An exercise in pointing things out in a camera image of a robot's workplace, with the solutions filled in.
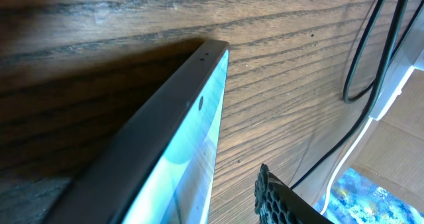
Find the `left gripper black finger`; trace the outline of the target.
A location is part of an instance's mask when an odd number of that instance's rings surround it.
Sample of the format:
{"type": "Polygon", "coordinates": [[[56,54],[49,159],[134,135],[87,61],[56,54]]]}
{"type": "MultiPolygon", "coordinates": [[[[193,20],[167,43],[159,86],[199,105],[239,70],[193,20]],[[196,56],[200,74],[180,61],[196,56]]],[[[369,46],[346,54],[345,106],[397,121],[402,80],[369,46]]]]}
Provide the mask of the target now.
{"type": "Polygon", "coordinates": [[[260,224],[332,224],[261,164],[255,181],[255,214],[260,224]]]}

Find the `blue Galaxy smartphone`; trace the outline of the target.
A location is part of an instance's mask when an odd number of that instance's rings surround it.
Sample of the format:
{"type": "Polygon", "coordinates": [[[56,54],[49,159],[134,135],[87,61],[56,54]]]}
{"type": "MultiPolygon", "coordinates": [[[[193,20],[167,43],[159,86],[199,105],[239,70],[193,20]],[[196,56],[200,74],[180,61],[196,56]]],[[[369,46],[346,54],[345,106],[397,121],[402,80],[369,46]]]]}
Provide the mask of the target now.
{"type": "Polygon", "coordinates": [[[205,41],[56,200],[46,223],[206,223],[229,43],[205,41]]]}

